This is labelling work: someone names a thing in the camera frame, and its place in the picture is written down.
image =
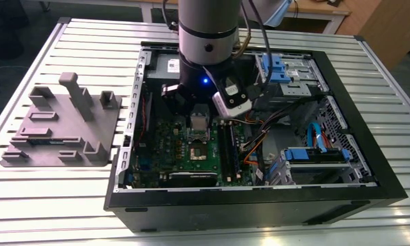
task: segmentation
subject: wooden desk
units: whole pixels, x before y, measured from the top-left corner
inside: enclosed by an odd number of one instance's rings
[[[153,8],[161,8],[161,0],[127,0],[129,2],[140,3],[140,8],[143,12],[143,21],[151,23],[152,22],[152,14],[151,11]],[[336,8],[329,5],[327,2],[319,2],[315,0],[297,0],[299,2],[299,18],[307,19],[321,19],[328,21],[327,27],[324,29],[324,34],[334,34],[345,16],[348,16],[352,11],[346,7],[344,3]],[[169,0],[168,9],[177,9],[177,0]],[[296,4],[292,3],[289,7],[289,11],[285,14],[285,17],[293,17],[296,12]]]
[[[344,2],[334,7],[327,2],[320,2],[315,0],[297,0],[299,2],[299,12],[311,14],[332,14],[332,15],[349,15],[350,10]],[[296,4],[292,3],[288,12],[296,11]]]
[[[140,7],[143,13],[143,22],[152,23],[152,9],[163,7],[163,0],[48,0],[47,2],[73,3],[73,4],[95,4],[111,6]],[[321,19],[328,21],[324,34],[334,34],[345,16],[350,14],[350,10],[344,3],[336,8],[315,0],[297,0],[299,2],[299,18]],[[47,11],[47,5],[40,2],[43,9]],[[169,0],[168,9],[177,9],[177,0]],[[289,7],[285,17],[293,17],[296,12],[296,4]]]

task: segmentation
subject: white label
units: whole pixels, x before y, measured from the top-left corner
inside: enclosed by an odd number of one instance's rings
[[[236,85],[228,86],[225,88],[225,90],[227,90],[227,93],[228,93],[229,96],[232,96],[232,95],[239,93],[239,89],[237,89]]]
[[[171,59],[167,64],[167,71],[169,73],[179,73],[179,59]]]
[[[259,168],[257,168],[257,171],[256,171],[255,174],[259,176],[260,180],[263,180],[263,172],[260,171]]]
[[[289,76],[299,76],[299,72],[297,71],[288,71],[288,75]]]

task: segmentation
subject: green circuit board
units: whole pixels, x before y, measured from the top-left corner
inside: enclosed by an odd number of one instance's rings
[[[139,157],[141,168],[147,171],[140,176],[140,186],[143,188],[159,187],[159,173],[167,171],[203,171],[217,173],[217,186],[249,186],[252,185],[252,170],[240,173],[240,178],[228,181],[221,175],[220,147],[217,123],[209,131],[207,141],[195,140],[189,136],[207,136],[207,131],[195,131],[185,127],[183,121],[157,122],[155,138],[148,143],[152,146],[151,158]],[[233,126],[237,144],[245,140],[244,128],[241,125]]]

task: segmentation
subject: ram slot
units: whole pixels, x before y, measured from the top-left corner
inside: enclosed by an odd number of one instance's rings
[[[217,128],[221,177],[227,182],[236,180],[235,146],[229,125],[219,125]]]
[[[240,176],[237,176],[239,172],[240,172],[240,164],[239,164],[239,151],[237,151],[237,140],[236,140],[236,131],[235,131],[235,126],[229,125],[229,132],[232,134],[232,147],[233,147],[233,156],[235,156],[235,174],[236,177],[239,178]]]

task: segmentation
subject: slotted aluminum workbench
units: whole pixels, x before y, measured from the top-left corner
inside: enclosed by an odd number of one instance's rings
[[[240,33],[243,37],[247,34],[244,30]],[[1,243],[410,245],[409,98],[366,43],[352,36],[271,31],[269,38],[275,48],[327,52],[409,198],[332,225],[135,234],[103,210],[111,165],[103,168],[4,168],[0,165]],[[72,19],[56,25],[0,116],[0,159],[29,109],[32,87],[49,86],[55,93],[67,92],[57,82],[61,72],[76,72],[79,83],[91,94],[113,90],[121,95],[120,119],[127,117],[144,40],[177,42],[177,35],[161,24]],[[259,30],[253,31],[251,45],[264,46]],[[124,122],[117,123],[113,147],[121,143]]]

